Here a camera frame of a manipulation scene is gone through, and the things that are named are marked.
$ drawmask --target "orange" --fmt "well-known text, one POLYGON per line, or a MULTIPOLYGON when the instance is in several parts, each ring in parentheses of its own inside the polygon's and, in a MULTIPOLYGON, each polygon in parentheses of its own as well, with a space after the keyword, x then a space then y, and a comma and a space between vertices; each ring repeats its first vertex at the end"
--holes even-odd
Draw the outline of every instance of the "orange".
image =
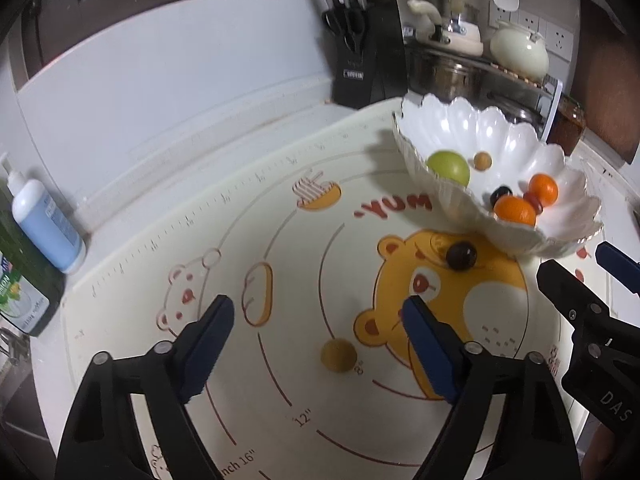
POLYGON ((531 177, 529 191, 538 197, 543 207, 553 205, 558 200, 558 184, 545 173, 536 173, 531 177))
POLYGON ((502 220, 518 224, 535 225, 536 211, 533 206, 519 196, 503 195, 495 203, 494 212, 502 220))

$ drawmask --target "black knife block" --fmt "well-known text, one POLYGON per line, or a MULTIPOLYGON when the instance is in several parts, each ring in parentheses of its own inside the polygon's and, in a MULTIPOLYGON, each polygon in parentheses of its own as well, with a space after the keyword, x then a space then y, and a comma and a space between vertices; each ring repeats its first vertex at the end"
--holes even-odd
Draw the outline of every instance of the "black knife block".
POLYGON ((362 54, 353 53, 343 37, 334 36, 337 50, 332 99, 349 108, 407 92, 402 26, 396 0, 367 0, 362 54))

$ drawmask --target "glass jar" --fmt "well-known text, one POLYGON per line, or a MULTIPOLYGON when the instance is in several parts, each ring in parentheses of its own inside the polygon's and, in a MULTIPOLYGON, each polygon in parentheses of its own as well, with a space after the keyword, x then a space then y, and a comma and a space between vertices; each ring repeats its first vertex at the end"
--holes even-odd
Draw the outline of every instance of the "glass jar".
POLYGON ((570 156, 582 138, 586 125, 584 109, 580 103, 562 94, 546 143, 558 144, 562 147, 564 154, 570 156))

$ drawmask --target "scalloped bowl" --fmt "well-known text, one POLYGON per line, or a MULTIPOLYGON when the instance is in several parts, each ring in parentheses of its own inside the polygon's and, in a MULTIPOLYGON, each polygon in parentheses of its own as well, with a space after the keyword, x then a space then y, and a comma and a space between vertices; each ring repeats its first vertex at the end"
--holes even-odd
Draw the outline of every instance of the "scalloped bowl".
POLYGON ((600 199, 587 195, 584 173, 566 164, 560 146, 538 140, 530 124, 510 124, 498 108, 478 111, 460 97, 446 105, 432 94, 419 106, 405 98, 394 123, 396 143, 414 182, 437 199, 452 222, 484 234, 505 253, 561 258, 602 229, 595 220, 600 199), (424 161, 439 150, 456 151, 470 163, 466 188, 426 167, 424 161), (480 151, 492 157, 491 168, 483 172, 473 168, 480 151), (558 201, 544 209, 535 227, 499 219, 489 202, 491 193, 507 185, 522 196, 536 173, 556 180, 558 201))

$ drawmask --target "green apple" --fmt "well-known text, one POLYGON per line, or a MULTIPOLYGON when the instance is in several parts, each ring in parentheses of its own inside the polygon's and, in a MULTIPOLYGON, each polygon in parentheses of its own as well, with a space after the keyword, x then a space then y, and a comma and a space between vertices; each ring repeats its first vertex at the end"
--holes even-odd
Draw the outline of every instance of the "green apple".
POLYGON ((457 152, 440 150, 427 160, 427 168, 441 178, 448 178, 466 187, 471 178, 469 165, 465 158, 457 152))

